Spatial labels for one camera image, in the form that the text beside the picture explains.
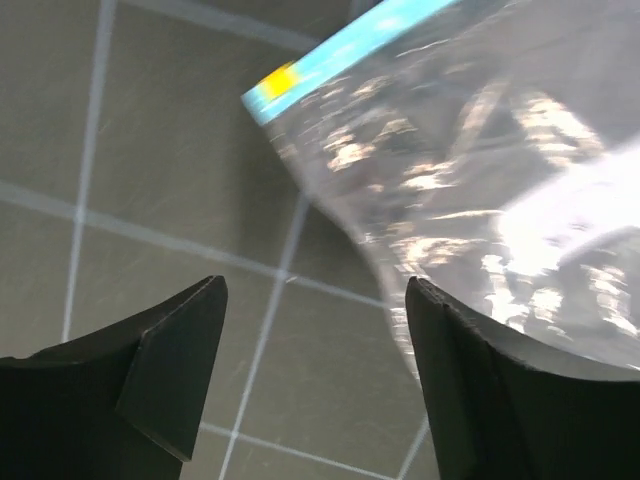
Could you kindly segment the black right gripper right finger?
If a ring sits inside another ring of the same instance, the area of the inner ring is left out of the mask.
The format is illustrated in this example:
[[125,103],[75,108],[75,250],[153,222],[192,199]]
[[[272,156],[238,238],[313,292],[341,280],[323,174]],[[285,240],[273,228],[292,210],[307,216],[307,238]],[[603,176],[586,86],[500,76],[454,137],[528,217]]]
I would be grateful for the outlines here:
[[519,333],[421,278],[406,312],[444,479],[635,479],[639,375]]

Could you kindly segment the clear blue-zip bag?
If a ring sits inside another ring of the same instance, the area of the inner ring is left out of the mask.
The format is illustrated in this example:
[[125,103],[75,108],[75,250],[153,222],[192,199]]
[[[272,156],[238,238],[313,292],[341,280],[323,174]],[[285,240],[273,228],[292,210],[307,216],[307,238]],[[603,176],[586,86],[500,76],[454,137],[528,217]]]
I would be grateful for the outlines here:
[[385,1],[243,96],[371,263],[416,364],[412,277],[639,365],[639,5]]

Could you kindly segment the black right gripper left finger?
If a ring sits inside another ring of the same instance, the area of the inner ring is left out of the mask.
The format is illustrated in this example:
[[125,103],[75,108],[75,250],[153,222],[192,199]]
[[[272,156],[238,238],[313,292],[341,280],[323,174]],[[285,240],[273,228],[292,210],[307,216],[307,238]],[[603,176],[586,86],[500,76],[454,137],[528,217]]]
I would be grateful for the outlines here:
[[176,479],[194,453],[227,308],[221,276],[1,361],[5,479]]

